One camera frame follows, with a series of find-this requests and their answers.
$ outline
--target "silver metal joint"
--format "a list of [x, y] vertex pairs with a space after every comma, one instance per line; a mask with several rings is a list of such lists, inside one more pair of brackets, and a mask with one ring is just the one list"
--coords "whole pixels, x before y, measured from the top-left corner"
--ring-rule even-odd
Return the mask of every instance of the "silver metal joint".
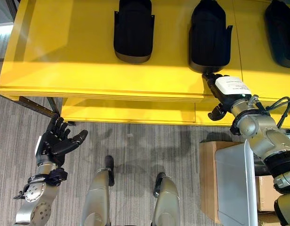
[[241, 112], [256, 109], [253, 105], [249, 105], [249, 102], [247, 100], [238, 100], [231, 108], [231, 113], [234, 115], [234, 117], [237, 117]]
[[36, 170], [36, 174], [49, 174], [52, 170], [56, 170], [58, 166], [50, 161], [41, 163]]
[[290, 171], [275, 177], [274, 184], [277, 184], [279, 188], [290, 186]]

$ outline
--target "gray carpet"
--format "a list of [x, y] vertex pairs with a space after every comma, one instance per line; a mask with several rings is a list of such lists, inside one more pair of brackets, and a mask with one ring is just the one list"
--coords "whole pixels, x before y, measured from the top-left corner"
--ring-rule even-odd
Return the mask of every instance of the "gray carpet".
[[[33, 100], [48, 107], [43, 98]], [[48, 122], [0, 97], [0, 226], [14, 223], [22, 201], [12, 197], [35, 173], [35, 145]], [[107, 154], [115, 159], [112, 225], [150, 225], [156, 202], [152, 191], [160, 171], [177, 185], [182, 225], [214, 225], [200, 211], [198, 147], [202, 140], [240, 141], [229, 128], [80, 122], [71, 129], [71, 134], [87, 129], [89, 135], [66, 157], [68, 180], [60, 187], [48, 226], [79, 224], [88, 186]]]

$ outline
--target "wire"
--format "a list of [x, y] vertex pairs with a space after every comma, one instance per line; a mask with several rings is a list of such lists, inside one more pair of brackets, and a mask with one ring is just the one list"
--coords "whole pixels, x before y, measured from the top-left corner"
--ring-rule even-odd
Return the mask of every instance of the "wire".
[[281, 118], [277, 124], [278, 129], [281, 128], [285, 118], [288, 116], [288, 112], [290, 110], [290, 98], [289, 97], [282, 97], [281, 99], [279, 99], [275, 103], [273, 103], [271, 106], [266, 107], [266, 111], [269, 112], [269, 111], [272, 111], [272, 110], [274, 110], [278, 107], [281, 107], [283, 105], [287, 105], [287, 106], [286, 106], [285, 112], [283, 113], [283, 115], [281, 116]]

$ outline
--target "robotic hand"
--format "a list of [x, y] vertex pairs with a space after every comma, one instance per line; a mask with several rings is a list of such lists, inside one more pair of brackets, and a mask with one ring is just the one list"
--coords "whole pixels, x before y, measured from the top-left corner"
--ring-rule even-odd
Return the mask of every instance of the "robotic hand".
[[[203, 74], [213, 95], [220, 104], [208, 114], [211, 120], [222, 119], [227, 112], [235, 117], [230, 131], [249, 141], [252, 151], [267, 166], [274, 178], [275, 189], [284, 194], [274, 204], [283, 226], [290, 226], [290, 139], [279, 131], [290, 109], [290, 98], [283, 97], [264, 108], [257, 95], [251, 95], [246, 85], [236, 77], [221, 74]], [[269, 111], [287, 105], [282, 118], [275, 124]]]
[[16, 214], [15, 226], [44, 226], [51, 214], [51, 206], [58, 187], [67, 179], [67, 172], [61, 166], [65, 155], [85, 140], [88, 132], [81, 131], [73, 138], [68, 138], [70, 130], [65, 128], [63, 118], [54, 115], [46, 132], [41, 136], [36, 151], [37, 173], [28, 179], [28, 183], [14, 199], [25, 199]]

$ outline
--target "yellow shelf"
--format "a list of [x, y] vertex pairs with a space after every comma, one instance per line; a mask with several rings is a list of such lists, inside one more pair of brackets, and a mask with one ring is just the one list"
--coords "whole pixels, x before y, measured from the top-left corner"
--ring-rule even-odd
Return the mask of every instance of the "yellow shelf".
[[[212, 121], [207, 114], [215, 103], [150, 102], [64, 98], [61, 116], [66, 121], [98, 121], [142, 124], [231, 126], [234, 117], [227, 114]], [[272, 114], [279, 121], [284, 109]], [[290, 128], [290, 116], [284, 128]]]
[[[113, 50], [119, 0], [21, 0], [0, 94], [65, 97], [63, 116], [74, 121], [230, 126], [229, 114], [217, 122], [207, 117], [217, 100], [188, 67], [189, 24], [199, 1], [152, 0], [152, 56], [130, 65]], [[270, 1], [218, 2], [233, 25], [231, 61], [220, 73], [242, 78], [265, 105], [290, 96], [290, 68], [273, 61], [266, 40], [263, 14]], [[274, 114], [277, 121], [280, 115]], [[284, 125], [290, 128], [290, 117]]]
[[271, 55], [264, 21], [270, 2], [234, 0], [234, 9], [243, 81], [253, 94], [279, 99], [290, 96], [290, 68]]
[[[197, 101], [210, 94], [201, 74], [188, 66], [189, 24], [199, 1], [152, 0], [152, 56], [144, 64], [131, 65], [120, 61], [113, 49], [119, 0], [22, 0], [0, 94]], [[242, 78], [233, 0], [218, 2], [227, 24], [234, 26], [231, 61], [222, 73]]]

